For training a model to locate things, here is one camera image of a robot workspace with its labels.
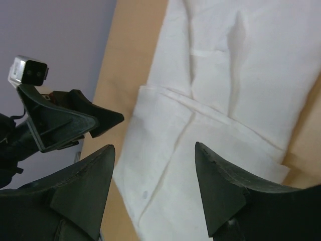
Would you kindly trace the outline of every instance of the small camera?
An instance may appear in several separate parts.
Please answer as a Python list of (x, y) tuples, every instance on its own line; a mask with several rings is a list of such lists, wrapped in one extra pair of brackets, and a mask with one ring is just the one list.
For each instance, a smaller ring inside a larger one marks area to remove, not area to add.
[(8, 81), (14, 87), (20, 84), (41, 86), (47, 78), (48, 70), (47, 64), (19, 55), (10, 68)]

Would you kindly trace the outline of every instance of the folded white shirt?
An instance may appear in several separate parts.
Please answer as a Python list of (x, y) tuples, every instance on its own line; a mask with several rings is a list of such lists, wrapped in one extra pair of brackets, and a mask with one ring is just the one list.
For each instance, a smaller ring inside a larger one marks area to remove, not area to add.
[(207, 240), (194, 145), (281, 183), (321, 67), (321, 2), (169, 0), (114, 170), (142, 240)]
[(281, 183), (280, 149), (249, 128), (181, 94), (142, 86), (114, 180), (142, 240), (207, 239), (195, 169), (200, 141), (223, 158)]

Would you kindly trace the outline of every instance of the white cloth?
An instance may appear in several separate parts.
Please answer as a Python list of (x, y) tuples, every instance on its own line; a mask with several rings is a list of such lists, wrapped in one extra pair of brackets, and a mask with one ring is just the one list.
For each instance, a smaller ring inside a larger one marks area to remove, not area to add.
[(281, 183), (291, 131), (321, 67), (321, 2), (169, 0), (114, 179), (142, 240), (207, 240), (203, 142)]

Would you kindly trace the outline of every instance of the black plastic claw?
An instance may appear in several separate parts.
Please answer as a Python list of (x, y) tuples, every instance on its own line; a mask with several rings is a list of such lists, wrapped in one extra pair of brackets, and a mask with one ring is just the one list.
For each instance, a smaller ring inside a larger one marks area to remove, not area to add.
[(195, 163), (215, 241), (320, 240), (321, 185), (297, 189), (264, 180), (200, 143)]

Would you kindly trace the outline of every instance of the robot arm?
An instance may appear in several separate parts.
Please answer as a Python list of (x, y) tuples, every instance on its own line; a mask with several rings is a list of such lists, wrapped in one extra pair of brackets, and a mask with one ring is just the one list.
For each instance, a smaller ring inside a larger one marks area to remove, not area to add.
[(23, 170), (18, 162), (34, 153), (61, 150), (79, 144), (89, 132), (98, 137), (124, 120), (122, 114), (92, 104), (80, 90), (40, 94), (48, 74), (45, 63), (15, 58), (8, 81), (16, 88), (28, 118), (16, 126), (13, 117), (0, 114), (0, 188)]

